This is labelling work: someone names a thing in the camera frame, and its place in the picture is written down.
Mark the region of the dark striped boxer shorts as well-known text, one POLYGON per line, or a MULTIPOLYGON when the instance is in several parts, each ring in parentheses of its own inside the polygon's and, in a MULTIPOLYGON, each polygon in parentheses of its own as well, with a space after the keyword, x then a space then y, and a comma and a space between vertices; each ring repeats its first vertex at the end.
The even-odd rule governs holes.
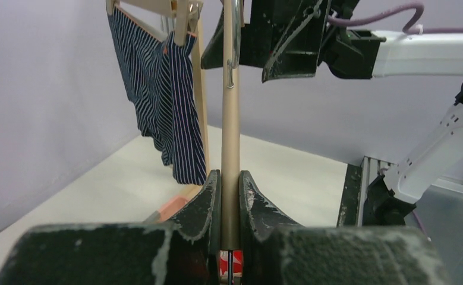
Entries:
POLYGON ((188 33, 184 46, 174 42, 173 33, 158 40, 118 7, 108 21, 138 130, 153 138, 162 163, 172 166, 178 183, 203 185, 206 162, 190 59, 196 36, 188 33))

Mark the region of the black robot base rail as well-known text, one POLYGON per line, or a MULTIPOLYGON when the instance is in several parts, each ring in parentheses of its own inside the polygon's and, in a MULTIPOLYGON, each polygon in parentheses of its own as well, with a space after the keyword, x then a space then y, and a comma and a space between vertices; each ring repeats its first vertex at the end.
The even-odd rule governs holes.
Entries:
POLYGON ((361 226, 366 189, 379 175, 382 169, 392 163, 365 156, 359 166, 347 164, 344 186, 339 206, 337 227, 361 226))

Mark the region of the wooden hanger holding striped boxers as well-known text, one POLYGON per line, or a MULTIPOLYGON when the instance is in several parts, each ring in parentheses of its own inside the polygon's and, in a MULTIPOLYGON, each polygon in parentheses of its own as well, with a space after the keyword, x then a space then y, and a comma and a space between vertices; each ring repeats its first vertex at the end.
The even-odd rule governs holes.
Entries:
MULTIPOLYGON (((143 10, 151 11, 155 14, 175 19, 175 31, 173 35, 174 43, 180 47, 186 45, 187 37, 192 34, 200 18, 203 8, 202 1, 189 0, 126 0, 126 3, 139 7, 143 10)), ((106 0, 106 12, 112 16, 115 11, 123 13, 137 26, 147 31, 151 36, 159 41, 164 41, 165 36, 160 31, 142 22, 135 16, 120 7, 120 2, 116 0, 106 0)))

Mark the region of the wooden hanger holding red underwear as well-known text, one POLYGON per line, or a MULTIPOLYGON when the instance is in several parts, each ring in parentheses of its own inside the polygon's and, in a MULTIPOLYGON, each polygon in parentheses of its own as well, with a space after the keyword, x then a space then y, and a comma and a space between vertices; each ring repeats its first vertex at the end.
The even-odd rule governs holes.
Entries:
POLYGON ((242 1, 223 1, 221 249, 240 248, 240 44, 242 1))

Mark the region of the red printed underwear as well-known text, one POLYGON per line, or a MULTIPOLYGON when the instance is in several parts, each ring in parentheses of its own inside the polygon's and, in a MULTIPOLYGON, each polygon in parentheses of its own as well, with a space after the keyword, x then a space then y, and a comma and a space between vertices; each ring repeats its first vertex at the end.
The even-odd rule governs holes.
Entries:
POLYGON ((219 278, 220 284, 229 284, 229 264, 231 265, 232 284, 241 284, 242 278, 242 251, 235 250, 230 255, 228 251, 220 251, 219 278))

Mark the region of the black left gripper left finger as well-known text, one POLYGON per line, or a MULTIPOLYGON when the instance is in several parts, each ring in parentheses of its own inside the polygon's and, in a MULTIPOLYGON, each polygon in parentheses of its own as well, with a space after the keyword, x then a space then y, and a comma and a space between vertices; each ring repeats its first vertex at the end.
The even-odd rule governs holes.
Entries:
POLYGON ((211 170, 201 190, 170 221, 190 245, 201 243, 206 252, 220 251, 221 172, 211 170))

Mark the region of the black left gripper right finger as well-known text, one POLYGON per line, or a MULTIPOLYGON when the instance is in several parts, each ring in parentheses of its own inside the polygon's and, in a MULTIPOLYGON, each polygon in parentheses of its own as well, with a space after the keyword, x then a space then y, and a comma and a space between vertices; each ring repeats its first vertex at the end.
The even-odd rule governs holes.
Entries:
POLYGON ((280 227, 299 226, 300 224, 286 215, 258 188, 248 170, 242 170, 239 178, 240 232, 241 246, 244 252, 251 252, 254 247, 273 235, 267 250, 289 251, 289 237, 279 230, 280 227))

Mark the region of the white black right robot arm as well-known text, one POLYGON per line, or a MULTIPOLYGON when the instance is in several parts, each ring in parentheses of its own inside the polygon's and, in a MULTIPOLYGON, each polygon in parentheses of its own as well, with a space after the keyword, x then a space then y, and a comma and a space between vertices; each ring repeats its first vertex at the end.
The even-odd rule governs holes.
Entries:
POLYGON ((347 165, 364 156, 397 163, 442 119, 461 77, 261 82, 240 68, 241 168, 305 226, 334 226, 347 165))

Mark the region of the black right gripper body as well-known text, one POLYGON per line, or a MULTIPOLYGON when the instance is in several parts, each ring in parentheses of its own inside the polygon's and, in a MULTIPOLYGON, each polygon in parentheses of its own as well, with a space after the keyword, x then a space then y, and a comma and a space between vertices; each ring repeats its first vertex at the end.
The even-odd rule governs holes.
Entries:
POLYGON ((371 79, 379 47, 386 41, 385 37, 370 30, 351 30, 329 22, 333 13, 336 18, 351 19, 358 3, 359 0, 322 1, 319 8, 325 27, 317 64, 325 62, 331 73, 340 79, 371 79))

